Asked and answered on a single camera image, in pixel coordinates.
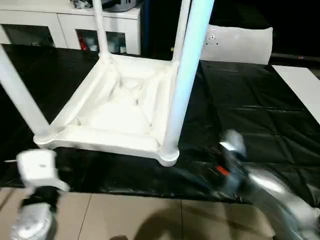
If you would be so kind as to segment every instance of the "white cabinet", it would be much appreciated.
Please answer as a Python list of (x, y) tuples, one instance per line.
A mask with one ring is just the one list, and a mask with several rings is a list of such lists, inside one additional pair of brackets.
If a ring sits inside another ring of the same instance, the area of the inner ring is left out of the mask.
[[(70, 49), (81, 49), (79, 43), (79, 32), (81, 30), (96, 31), (96, 20), (94, 16), (58, 14), (63, 30), (66, 44)], [(119, 33), (124, 35), (124, 44), (128, 54), (140, 55), (140, 18), (115, 18), (104, 17), (104, 29), (107, 39), (111, 40), (108, 33)]]
[[(29, 33), (23, 34), (15, 31), (15, 26), (39, 26), (40, 30), (36, 31), (37, 28), (33, 27)], [(0, 44), (10, 44), (14, 41), (11, 38), (16, 38), (18, 42), (26, 41), (27, 37), (33, 39), (37, 33), (41, 34), (42, 29), (47, 29), (55, 47), (67, 48), (56, 13), (0, 10)]]
[[(103, 12), (107, 39), (128, 54), (141, 54), (141, 9)], [(57, 48), (81, 49), (79, 33), (97, 35), (94, 15), (92, 8), (75, 9), (69, 0), (0, 0), (0, 44), (30, 45), (48, 35)]]

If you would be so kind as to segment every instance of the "floor tile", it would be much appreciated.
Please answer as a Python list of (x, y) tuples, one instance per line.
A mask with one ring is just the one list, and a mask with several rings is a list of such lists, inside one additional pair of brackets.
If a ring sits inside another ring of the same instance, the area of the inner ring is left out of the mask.
[(68, 192), (59, 199), (58, 228), (54, 240), (78, 239), (90, 197), (90, 193)]
[(18, 208), (25, 197), (25, 192), (23, 189), (2, 188), (0, 193), (1, 239), (10, 239), (12, 225), (16, 221)]
[(182, 200), (184, 240), (271, 240), (264, 214), (251, 205)]
[(181, 240), (181, 201), (92, 194), (79, 240)]

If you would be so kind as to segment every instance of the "objects on shelf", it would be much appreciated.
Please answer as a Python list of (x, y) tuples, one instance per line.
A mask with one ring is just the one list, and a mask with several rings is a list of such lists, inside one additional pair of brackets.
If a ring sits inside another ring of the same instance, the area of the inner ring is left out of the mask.
[[(92, 0), (71, 0), (76, 9), (93, 7)], [(126, 12), (137, 6), (141, 0), (101, 0), (102, 9), (110, 12)]]

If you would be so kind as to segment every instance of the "white plastic stool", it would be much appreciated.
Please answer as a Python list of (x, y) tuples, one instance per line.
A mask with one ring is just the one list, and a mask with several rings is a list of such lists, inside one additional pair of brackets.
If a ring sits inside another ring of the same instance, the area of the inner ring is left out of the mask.
[(40, 148), (77, 147), (172, 166), (214, 1), (193, 0), (189, 14), (190, 0), (182, 0), (171, 61), (111, 54), (101, 0), (93, 3), (99, 60), (50, 125), (2, 48), (1, 84)]

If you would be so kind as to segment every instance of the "black plastic sheet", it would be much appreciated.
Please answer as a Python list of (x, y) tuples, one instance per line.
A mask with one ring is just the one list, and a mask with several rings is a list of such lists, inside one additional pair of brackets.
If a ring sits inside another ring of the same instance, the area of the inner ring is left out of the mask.
[[(96, 53), (70, 49), (5, 49), (49, 121), (98, 59)], [(33, 49), (38, 57), (30, 54)], [(0, 102), (8, 114), (1, 119), (6, 134), (0, 139), (0, 187), (22, 187), (16, 163), (4, 161), (36, 146), (3, 90)], [(223, 160), (219, 140), (227, 129), (244, 136), (246, 166), (272, 172), (310, 205), (320, 206), (320, 126), (266, 65), (200, 62), (173, 167), (154, 159), (64, 147), (56, 149), (56, 166), (74, 192), (240, 202), (238, 196), (219, 192), (225, 180), (216, 170)]]

